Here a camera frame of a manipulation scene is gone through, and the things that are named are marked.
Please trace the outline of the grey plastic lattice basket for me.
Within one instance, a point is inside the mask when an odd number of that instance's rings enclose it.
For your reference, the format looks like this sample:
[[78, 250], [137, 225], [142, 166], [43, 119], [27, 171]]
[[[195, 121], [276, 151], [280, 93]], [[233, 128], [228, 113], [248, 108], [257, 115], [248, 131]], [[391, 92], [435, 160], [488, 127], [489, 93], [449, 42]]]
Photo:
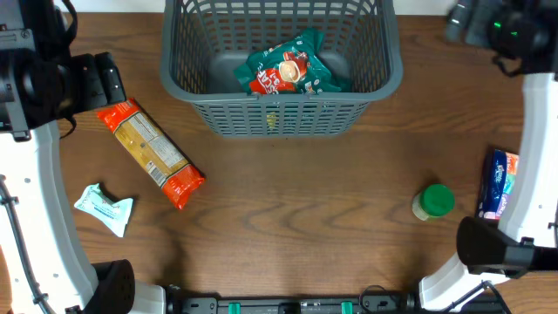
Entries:
[[[248, 94], [234, 69], [306, 29], [324, 34], [317, 56], [348, 92]], [[348, 130], [403, 78], [391, 0], [167, 0], [160, 77], [223, 136], [333, 135]]]

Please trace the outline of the green lidded seasoning jar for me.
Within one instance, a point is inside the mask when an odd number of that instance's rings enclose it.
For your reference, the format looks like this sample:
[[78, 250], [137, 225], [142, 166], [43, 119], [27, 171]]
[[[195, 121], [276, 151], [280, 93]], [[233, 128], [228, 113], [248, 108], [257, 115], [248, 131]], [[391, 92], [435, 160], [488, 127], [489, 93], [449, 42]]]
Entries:
[[443, 217], [450, 213], [454, 206], [454, 193], [443, 184], [426, 187], [412, 200], [412, 212], [421, 221]]

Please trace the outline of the green Nescafe coffee bag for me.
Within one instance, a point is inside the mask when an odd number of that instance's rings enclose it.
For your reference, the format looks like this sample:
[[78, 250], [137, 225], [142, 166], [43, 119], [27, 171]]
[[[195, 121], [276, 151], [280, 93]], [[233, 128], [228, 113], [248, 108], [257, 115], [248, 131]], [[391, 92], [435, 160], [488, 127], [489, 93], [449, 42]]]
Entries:
[[317, 56], [324, 34], [306, 29], [288, 42], [250, 54], [234, 75], [248, 94], [348, 92], [350, 81], [338, 78]]

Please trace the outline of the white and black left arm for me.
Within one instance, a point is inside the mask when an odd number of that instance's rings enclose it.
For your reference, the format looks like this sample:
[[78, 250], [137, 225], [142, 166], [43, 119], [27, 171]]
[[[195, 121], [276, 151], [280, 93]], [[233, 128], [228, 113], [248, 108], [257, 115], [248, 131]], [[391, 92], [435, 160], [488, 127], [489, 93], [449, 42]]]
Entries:
[[121, 102], [111, 54], [74, 56], [70, 2], [1, 3], [1, 249], [14, 313], [163, 313], [127, 260], [91, 263], [65, 193], [58, 121]]

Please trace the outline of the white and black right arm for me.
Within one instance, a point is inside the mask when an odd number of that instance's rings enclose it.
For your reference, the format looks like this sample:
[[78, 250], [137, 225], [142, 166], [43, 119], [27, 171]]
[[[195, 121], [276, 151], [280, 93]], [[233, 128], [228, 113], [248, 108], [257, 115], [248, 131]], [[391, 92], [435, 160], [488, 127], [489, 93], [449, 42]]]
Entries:
[[500, 219], [464, 218], [456, 253], [420, 281], [407, 307], [481, 313], [487, 302], [477, 297], [484, 290], [557, 269], [557, 3], [458, 1], [446, 37], [495, 51], [493, 63], [502, 73], [524, 78], [519, 168]]

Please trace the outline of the multicolour tissue pack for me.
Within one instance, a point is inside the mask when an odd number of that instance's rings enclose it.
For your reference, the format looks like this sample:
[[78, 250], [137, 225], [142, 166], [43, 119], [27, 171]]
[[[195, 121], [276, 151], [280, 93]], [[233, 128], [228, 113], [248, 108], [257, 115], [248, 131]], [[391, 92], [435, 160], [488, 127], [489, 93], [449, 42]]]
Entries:
[[493, 149], [488, 152], [482, 169], [476, 216], [499, 220], [514, 190], [519, 156]]

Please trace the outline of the orange spaghetti packet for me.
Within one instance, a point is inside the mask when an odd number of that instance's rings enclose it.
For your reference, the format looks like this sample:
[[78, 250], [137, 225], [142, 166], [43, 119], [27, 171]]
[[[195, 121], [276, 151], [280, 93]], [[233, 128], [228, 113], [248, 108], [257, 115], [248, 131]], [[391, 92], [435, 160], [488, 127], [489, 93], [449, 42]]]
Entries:
[[135, 99], [101, 110], [97, 116], [170, 202], [177, 209], [186, 207], [205, 178]]

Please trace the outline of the small teal white sachet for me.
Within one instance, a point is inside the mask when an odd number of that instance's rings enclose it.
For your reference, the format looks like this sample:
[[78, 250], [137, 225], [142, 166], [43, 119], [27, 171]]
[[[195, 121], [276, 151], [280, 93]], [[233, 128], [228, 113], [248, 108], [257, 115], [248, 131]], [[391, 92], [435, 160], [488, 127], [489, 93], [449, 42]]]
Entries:
[[133, 199], [111, 201], [106, 197], [100, 184], [85, 188], [83, 194], [74, 203], [74, 208], [86, 212], [102, 221], [117, 237], [123, 237], [133, 208]]

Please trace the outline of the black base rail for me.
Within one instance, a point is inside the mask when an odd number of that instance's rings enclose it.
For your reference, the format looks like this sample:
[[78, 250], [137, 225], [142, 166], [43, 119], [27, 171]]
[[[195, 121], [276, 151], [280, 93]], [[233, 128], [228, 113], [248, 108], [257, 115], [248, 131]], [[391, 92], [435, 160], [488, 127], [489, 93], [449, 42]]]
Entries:
[[215, 297], [176, 297], [167, 313], [180, 314], [365, 314], [424, 313], [413, 301], [385, 293], [363, 297], [294, 299], [218, 299]]

